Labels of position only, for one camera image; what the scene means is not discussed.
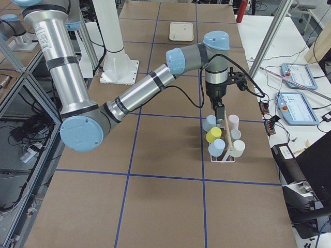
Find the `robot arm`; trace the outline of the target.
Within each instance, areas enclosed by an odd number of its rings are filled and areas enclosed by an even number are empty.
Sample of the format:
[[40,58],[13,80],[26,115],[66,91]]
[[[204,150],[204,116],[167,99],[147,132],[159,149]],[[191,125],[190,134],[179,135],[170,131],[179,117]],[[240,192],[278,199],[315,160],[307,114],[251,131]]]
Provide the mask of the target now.
[[38,44],[35,34],[29,33],[15,14],[1,16],[1,38],[8,41],[9,48],[14,52],[32,52]]
[[69,38],[68,28],[79,24],[78,1],[16,1],[24,20],[34,29],[62,103],[61,140],[70,149],[88,152],[107,139],[123,119],[164,91],[182,74],[205,72],[206,93],[216,123],[225,120],[222,97],[229,81],[228,64],[221,59],[230,49],[224,31],[212,31],[203,41],[166,52],[166,61],[141,80],[138,61],[125,53],[114,1],[93,1],[106,53],[100,79],[87,86]]

